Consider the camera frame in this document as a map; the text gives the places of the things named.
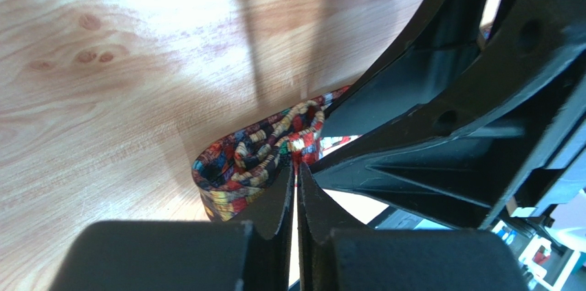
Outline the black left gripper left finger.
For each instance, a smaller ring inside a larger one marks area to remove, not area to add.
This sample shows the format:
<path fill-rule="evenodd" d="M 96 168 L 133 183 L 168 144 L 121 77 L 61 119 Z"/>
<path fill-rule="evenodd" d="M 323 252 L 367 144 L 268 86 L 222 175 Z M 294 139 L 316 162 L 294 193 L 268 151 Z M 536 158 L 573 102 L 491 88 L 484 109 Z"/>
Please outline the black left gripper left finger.
<path fill-rule="evenodd" d="M 287 290 L 294 172 L 228 222 L 102 221 L 84 229 L 52 290 Z"/>

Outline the multicoloured checked patterned tie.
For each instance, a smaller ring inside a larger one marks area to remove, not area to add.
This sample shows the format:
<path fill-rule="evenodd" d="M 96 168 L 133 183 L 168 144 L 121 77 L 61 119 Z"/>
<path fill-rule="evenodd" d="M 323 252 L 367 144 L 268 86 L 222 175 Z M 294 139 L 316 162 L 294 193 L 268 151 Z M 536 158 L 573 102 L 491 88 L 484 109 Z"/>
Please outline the multicoloured checked patterned tie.
<path fill-rule="evenodd" d="M 238 215 L 287 166 L 311 165 L 356 139 L 323 137 L 325 110 L 347 91 L 341 87 L 303 101 L 215 142 L 195 159 L 191 173 L 212 222 Z"/>

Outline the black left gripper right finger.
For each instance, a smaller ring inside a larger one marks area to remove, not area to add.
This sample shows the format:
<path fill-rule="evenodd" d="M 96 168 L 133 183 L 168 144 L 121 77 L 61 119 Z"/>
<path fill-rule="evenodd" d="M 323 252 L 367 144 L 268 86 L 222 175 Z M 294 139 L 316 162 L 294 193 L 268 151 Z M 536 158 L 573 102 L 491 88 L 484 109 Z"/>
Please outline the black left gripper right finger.
<path fill-rule="evenodd" d="M 297 169 L 302 290 L 525 290 L 517 260 L 482 230 L 376 230 Z"/>

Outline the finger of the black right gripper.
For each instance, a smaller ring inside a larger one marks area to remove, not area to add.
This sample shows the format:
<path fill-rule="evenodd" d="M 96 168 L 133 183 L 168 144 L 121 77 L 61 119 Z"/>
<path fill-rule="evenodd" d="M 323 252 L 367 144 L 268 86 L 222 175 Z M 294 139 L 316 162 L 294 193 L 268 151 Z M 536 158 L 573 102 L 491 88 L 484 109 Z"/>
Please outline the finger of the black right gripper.
<path fill-rule="evenodd" d="M 423 0 L 367 71 L 326 109 L 322 136 L 363 135 L 446 89 L 477 57 L 486 0 Z"/>
<path fill-rule="evenodd" d="M 311 165 L 323 188 L 456 228 L 585 185 L 585 0 L 501 0 L 479 54 L 423 105 Z"/>

